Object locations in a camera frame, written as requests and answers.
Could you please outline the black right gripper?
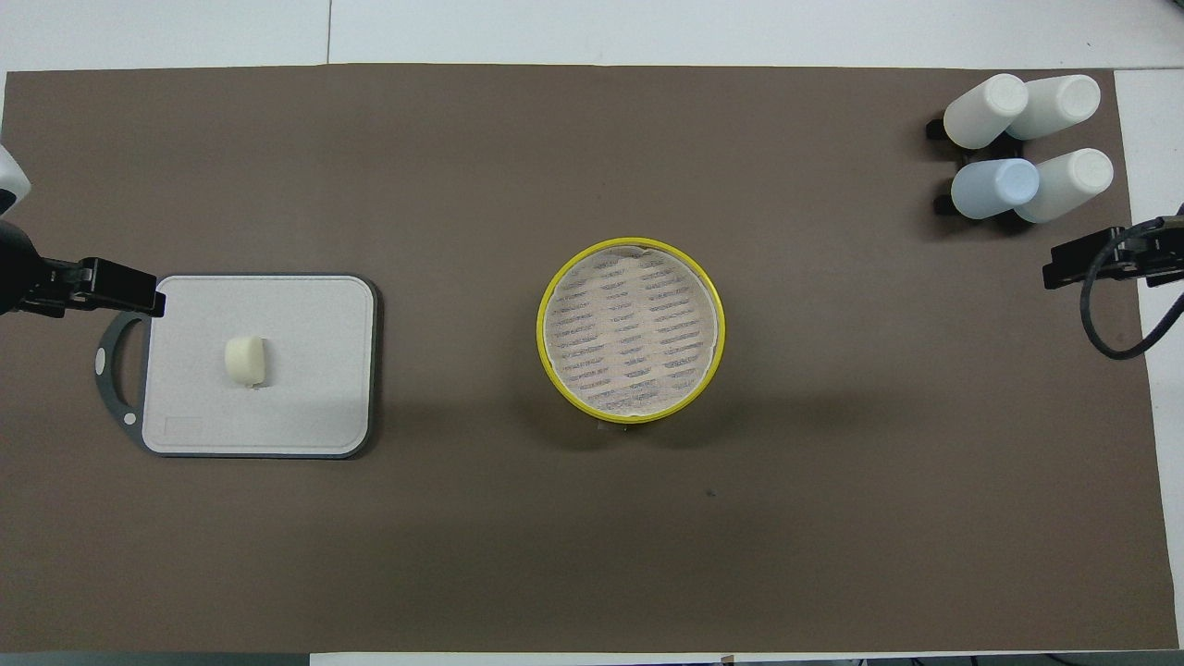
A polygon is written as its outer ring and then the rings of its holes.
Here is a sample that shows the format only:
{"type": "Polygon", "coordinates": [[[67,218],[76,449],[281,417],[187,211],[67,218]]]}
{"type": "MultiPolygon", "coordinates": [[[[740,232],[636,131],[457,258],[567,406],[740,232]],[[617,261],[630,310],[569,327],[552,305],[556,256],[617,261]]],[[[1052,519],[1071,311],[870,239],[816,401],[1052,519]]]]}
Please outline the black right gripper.
{"type": "Polygon", "coordinates": [[[1124,228],[1103,228],[1093,233],[1067,241],[1050,249],[1050,262],[1042,268],[1045,290],[1060,288],[1087,277],[1092,261],[1103,255],[1098,278],[1145,278],[1147,287],[1156,288],[1183,278],[1183,216],[1158,216],[1130,228],[1128,239],[1122,245],[1103,252],[1112,239],[1117,239],[1124,228]]]}

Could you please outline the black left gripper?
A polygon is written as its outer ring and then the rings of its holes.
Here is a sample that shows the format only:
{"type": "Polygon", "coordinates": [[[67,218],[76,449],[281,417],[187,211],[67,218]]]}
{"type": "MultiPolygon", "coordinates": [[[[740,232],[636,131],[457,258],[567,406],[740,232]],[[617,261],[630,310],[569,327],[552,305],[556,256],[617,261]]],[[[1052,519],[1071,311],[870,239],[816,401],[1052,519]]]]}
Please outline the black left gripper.
{"type": "Polygon", "coordinates": [[[21,228],[1,222],[4,315],[24,312],[62,319],[67,309],[112,309],[165,316],[167,296],[157,287],[155,275],[109,260],[86,257],[78,265],[41,257],[21,228]]]}

